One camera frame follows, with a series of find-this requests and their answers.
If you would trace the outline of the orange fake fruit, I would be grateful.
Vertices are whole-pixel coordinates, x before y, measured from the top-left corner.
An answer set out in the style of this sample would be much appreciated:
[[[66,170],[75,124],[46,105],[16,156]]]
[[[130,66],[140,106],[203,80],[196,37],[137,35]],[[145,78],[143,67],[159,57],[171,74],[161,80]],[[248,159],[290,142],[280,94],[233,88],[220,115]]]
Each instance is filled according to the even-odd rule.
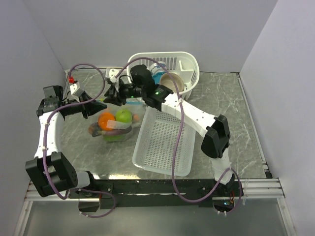
[[[115,121],[115,116],[110,112],[104,112],[98,117],[98,125],[104,131],[111,131],[113,128],[108,127],[108,121]]]

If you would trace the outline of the green fake apple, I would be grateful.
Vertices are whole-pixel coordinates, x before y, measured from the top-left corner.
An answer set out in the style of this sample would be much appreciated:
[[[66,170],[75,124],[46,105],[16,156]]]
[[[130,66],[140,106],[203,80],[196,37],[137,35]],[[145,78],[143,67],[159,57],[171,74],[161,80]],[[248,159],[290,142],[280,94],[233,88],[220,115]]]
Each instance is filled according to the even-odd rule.
[[[131,123],[132,113],[128,109],[118,110],[115,114],[115,119],[118,122]]]

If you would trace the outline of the clear perforated plastic tray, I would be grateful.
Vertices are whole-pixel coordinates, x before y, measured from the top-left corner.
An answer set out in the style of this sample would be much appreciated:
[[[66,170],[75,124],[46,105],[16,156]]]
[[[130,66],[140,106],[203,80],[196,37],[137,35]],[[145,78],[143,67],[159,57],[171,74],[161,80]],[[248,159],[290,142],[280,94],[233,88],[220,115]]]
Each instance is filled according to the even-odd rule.
[[[171,175],[172,158],[180,120],[154,108],[146,109],[136,141],[132,162],[146,171]],[[191,171],[196,131],[184,124],[175,160],[175,175]]]

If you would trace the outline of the clear zip top bag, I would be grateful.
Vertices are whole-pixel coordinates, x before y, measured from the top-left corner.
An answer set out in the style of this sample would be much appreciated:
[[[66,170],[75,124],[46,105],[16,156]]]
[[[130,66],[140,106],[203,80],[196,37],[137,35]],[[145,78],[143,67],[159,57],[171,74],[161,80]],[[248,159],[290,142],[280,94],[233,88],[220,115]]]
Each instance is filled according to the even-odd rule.
[[[122,106],[108,104],[88,127],[88,133],[106,143],[125,142],[139,132],[145,111],[146,105],[136,99]]]

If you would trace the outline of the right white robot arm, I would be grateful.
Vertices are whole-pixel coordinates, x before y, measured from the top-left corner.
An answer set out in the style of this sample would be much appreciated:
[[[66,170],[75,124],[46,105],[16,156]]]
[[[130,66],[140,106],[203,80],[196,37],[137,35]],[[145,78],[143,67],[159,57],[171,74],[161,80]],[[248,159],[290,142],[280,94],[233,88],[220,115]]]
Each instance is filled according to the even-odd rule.
[[[145,65],[136,65],[130,70],[131,82],[120,80],[120,73],[108,79],[110,88],[105,93],[105,102],[121,106],[128,98],[142,98],[146,105],[172,115],[193,128],[202,138],[201,150],[211,158],[215,174],[216,192],[228,195],[232,189],[233,173],[228,157],[230,130],[227,118],[208,114],[185,100],[164,85],[156,84]]]

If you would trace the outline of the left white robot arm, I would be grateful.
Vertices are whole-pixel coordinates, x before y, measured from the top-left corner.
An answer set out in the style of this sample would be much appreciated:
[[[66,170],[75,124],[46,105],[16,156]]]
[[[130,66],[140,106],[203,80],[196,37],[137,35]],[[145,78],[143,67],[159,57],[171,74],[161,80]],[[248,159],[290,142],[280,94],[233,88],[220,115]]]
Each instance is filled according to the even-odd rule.
[[[79,105],[75,99],[63,100],[61,86],[49,86],[43,89],[42,99],[36,114],[40,122],[40,137],[34,159],[25,164],[26,172],[39,195],[47,197],[56,192],[80,188],[84,196],[96,195],[98,185],[91,172],[79,172],[62,153],[62,129],[66,116],[81,113],[88,118],[107,108],[102,102],[89,100],[91,97],[83,92]]]

